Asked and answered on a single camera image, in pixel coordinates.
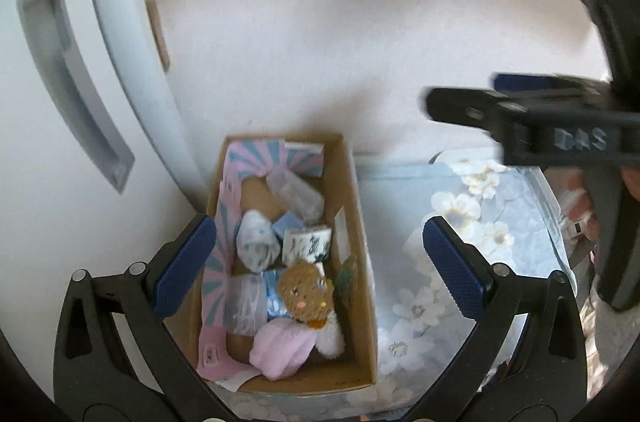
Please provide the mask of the person right hand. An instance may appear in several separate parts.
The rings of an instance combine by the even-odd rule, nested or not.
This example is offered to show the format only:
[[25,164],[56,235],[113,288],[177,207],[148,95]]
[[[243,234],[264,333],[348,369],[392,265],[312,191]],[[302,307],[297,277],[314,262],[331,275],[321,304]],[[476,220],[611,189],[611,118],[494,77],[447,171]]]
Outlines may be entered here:
[[[637,201],[640,200],[640,172],[638,168],[623,168],[622,179],[625,183],[629,194],[631,194]],[[573,172],[566,181],[566,187],[568,190],[579,190],[582,194],[575,201],[574,205],[571,205],[566,213],[566,216],[571,221],[578,221],[580,219],[587,220],[587,227],[585,236],[590,241],[597,241],[600,237],[600,227],[594,213],[593,204],[591,198],[586,190],[582,173]]]

